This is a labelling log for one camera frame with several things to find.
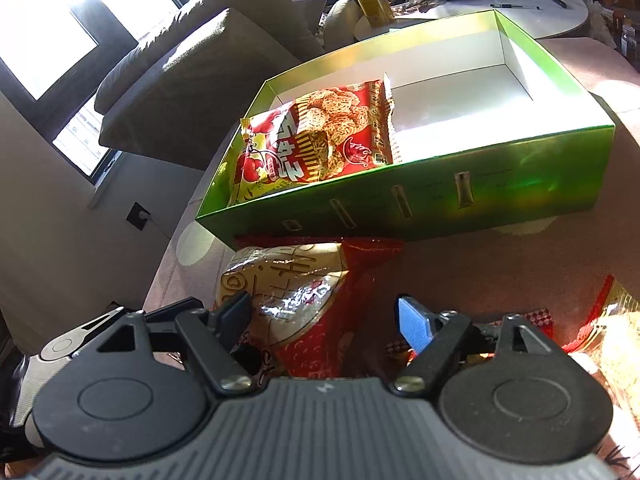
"window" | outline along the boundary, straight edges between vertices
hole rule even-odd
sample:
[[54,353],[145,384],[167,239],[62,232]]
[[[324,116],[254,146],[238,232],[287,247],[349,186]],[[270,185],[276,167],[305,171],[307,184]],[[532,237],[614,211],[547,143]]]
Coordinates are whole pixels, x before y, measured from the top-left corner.
[[96,45],[68,8],[37,8],[33,1],[2,0],[0,30],[0,58],[34,99]]
[[113,150],[99,145],[95,91],[152,28],[188,0],[0,0],[0,91],[95,182]]
[[98,144],[102,115],[94,110],[94,100],[95,95],[53,140],[53,145],[86,176],[91,176],[109,151]]

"metal screw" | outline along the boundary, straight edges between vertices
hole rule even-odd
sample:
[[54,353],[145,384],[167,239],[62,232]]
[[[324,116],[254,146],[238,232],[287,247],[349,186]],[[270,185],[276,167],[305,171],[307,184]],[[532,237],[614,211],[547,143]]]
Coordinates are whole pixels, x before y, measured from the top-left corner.
[[252,384],[251,377],[246,375],[232,375],[231,377],[226,377],[220,381],[220,387],[222,387],[223,390],[230,392],[248,390]]
[[411,375],[398,377],[394,382],[394,388],[399,392],[415,393],[424,389],[424,380],[421,377]]

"wall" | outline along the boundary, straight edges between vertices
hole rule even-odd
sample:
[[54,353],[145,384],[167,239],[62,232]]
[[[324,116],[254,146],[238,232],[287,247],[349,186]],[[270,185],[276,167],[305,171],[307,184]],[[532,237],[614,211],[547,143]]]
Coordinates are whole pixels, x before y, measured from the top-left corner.
[[[94,186],[0,93],[0,308],[18,345],[35,352],[111,301],[141,307],[201,175],[127,155],[89,209]],[[134,202],[159,228],[126,222]]]

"green cardboard box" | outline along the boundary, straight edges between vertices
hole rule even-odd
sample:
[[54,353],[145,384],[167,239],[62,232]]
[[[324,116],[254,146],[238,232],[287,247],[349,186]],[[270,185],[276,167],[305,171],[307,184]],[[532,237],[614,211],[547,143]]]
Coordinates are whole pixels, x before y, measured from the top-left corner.
[[244,148],[226,150],[197,221],[241,235],[405,240],[593,206],[614,123],[542,46],[496,10],[415,25],[269,79],[247,116],[313,90],[391,81],[402,162],[227,207]]

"circular cap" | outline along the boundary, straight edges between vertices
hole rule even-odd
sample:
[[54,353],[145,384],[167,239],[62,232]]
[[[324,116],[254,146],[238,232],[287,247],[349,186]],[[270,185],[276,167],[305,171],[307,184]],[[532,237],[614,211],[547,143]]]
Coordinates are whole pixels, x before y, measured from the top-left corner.
[[442,389],[443,420],[462,440],[509,462],[553,464],[590,452],[607,433],[606,391],[569,356],[497,354]]
[[93,418],[124,420],[144,412],[153,398],[151,388],[135,379],[104,379],[80,393],[78,406]]
[[206,409],[198,381],[156,362],[150,351],[88,346],[42,387],[32,413],[43,441],[62,453],[128,462],[178,444]]
[[507,381],[494,391],[494,404],[517,419],[545,420],[564,412],[569,399],[559,384],[540,378]]
[[51,349],[54,352],[62,352],[63,350],[69,348],[71,346],[71,343],[73,343],[73,341],[71,341],[71,339],[69,338],[61,339],[60,341],[57,341],[55,345],[51,347]]

